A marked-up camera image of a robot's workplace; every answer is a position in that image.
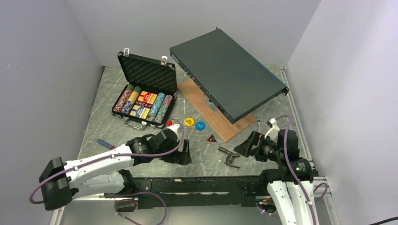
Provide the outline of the red triangular token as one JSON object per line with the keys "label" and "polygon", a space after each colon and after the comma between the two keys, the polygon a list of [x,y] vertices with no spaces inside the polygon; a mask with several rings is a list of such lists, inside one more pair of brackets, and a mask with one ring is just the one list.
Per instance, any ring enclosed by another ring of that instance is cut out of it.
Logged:
{"label": "red triangular token", "polygon": [[207,138],[207,142],[210,142],[210,143],[218,143],[218,140],[217,140],[215,134],[211,134],[211,135]]}

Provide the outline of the blue round button chip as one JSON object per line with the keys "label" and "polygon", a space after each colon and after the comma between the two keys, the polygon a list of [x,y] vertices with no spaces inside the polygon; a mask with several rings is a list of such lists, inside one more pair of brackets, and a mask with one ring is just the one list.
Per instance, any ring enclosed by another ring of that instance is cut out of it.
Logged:
{"label": "blue round button chip", "polygon": [[197,130],[199,130],[199,131],[202,131],[202,130],[204,130],[204,129],[206,128],[206,125],[205,125],[204,122],[198,121],[198,122],[196,122],[196,124],[195,124],[195,128],[196,128]]}

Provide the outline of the yellow round button chip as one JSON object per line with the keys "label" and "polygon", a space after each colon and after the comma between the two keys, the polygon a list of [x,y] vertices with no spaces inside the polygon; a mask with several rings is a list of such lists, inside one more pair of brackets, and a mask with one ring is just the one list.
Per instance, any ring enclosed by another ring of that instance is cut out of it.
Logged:
{"label": "yellow round button chip", "polygon": [[195,125],[195,121],[194,121],[193,118],[188,117],[188,118],[185,118],[184,124],[185,124],[187,127],[191,127],[191,126]]}

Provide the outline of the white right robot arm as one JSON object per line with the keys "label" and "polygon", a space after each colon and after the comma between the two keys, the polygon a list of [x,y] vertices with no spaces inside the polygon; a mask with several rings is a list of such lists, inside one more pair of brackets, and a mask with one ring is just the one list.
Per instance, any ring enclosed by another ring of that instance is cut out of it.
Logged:
{"label": "white right robot arm", "polygon": [[259,190],[271,197],[284,225],[317,225],[314,196],[314,171],[310,162],[300,157],[297,133],[278,131],[276,141],[253,131],[234,151],[260,162],[273,161],[278,168],[266,169],[259,175]]}

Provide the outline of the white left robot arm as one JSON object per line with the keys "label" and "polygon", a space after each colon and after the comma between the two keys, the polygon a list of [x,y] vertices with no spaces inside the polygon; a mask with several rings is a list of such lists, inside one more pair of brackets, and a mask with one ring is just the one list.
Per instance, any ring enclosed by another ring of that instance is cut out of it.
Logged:
{"label": "white left robot arm", "polygon": [[128,197],[137,190],[128,168],[155,158],[171,164],[189,164],[189,144],[178,125],[173,125],[156,135],[135,137],[95,156],[72,161],[53,158],[38,179],[41,203],[51,211],[88,195],[110,193]]}

